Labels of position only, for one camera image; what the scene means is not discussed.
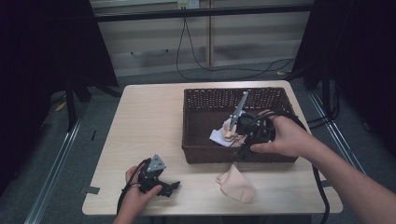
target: basket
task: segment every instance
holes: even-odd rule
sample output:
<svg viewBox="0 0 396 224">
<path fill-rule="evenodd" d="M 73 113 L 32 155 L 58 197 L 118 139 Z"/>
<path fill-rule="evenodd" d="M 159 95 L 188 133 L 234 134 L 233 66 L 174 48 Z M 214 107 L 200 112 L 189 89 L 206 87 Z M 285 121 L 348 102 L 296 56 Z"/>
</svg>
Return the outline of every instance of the basket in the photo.
<svg viewBox="0 0 396 224">
<path fill-rule="evenodd" d="M 209 139 L 212 130 L 235 111 L 243 92 L 248 92 L 243 110 L 259 113 L 264 109 L 294 114 L 283 88 L 186 89 L 184 90 L 182 149 L 189 164 L 223 163 L 237 159 L 239 147 L 224 147 Z M 279 154 L 256 154 L 246 162 L 295 162 L 297 158 Z"/>
</svg>

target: beige cloth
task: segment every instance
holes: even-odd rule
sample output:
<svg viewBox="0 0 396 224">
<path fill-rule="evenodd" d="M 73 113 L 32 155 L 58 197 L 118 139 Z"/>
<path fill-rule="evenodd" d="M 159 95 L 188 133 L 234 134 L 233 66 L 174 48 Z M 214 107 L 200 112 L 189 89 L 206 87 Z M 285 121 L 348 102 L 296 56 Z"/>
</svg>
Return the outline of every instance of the beige cloth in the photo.
<svg viewBox="0 0 396 224">
<path fill-rule="evenodd" d="M 231 165 L 230 170 L 217 178 L 216 182 L 224 194 L 236 199 L 241 203 L 252 203 L 256 190 L 236 168 L 236 162 Z"/>
</svg>

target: person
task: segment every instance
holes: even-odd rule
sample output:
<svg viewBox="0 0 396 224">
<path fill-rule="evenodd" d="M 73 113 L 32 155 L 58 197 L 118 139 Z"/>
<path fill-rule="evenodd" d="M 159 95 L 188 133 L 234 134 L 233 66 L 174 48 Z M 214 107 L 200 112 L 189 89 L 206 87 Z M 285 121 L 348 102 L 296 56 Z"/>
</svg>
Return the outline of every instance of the person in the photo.
<svg viewBox="0 0 396 224">
<path fill-rule="evenodd" d="M 303 157 L 315 165 L 332 183 L 332 187 L 350 205 L 361 223 L 395 222 L 395 193 L 349 165 L 291 119 L 283 116 L 272 116 L 270 119 L 276 127 L 276 139 L 270 143 L 253 145 L 250 148 L 252 151 Z M 115 223 L 132 223 L 131 218 L 141 212 L 149 199 L 160 189 L 156 187 L 147 194 L 142 194 L 138 188 L 131 188 L 131 193 L 127 193 L 119 216 L 116 218 L 116 221 L 128 222 Z"/>
</svg>

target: power socket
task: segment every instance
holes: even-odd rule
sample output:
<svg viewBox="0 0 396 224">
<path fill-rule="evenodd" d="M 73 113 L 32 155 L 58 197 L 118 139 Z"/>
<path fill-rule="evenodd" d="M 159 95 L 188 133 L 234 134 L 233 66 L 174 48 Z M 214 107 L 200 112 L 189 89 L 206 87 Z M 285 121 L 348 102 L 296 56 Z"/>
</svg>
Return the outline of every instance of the power socket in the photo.
<svg viewBox="0 0 396 224">
<path fill-rule="evenodd" d="M 189 8 L 189 1 L 188 0 L 177 0 L 177 7 L 178 7 L 178 9 Z"/>
<path fill-rule="evenodd" d="M 196 9 L 199 8 L 199 0 L 189 0 L 188 9 Z"/>
</svg>

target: table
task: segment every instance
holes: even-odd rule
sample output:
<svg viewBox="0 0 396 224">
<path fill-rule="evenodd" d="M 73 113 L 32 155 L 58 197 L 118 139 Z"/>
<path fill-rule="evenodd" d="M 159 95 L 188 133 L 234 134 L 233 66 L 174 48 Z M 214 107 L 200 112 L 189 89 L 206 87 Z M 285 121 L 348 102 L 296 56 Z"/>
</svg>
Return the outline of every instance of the table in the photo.
<svg viewBox="0 0 396 224">
<path fill-rule="evenodd" d="M 311 163 L 299 158 L 295 163 L 239 163 L 243 176 L 255 187 L 253 203 L 244 204 L 225 196 L 216 177 L 230 163 L 187 164 L 181 149 L 183 98 L 185 89 L 196 88 L 284 88 L 293 110 L 306 125 L 303 112 L 286 81 L 206 82 L 127 86 L 112 122 L 92 187 L 82 210 L 86 215 L 115 215 L 124 174 L 131 166 L 158 154 L 167 168 L 161 181 L 180 181 L 170 198 L 155 197 L 142 216 L 187 215 L 287 215 L 324 212 Z M 331 187 L 325 189 L 331 213 L 343 205 Z"/>
</svg>

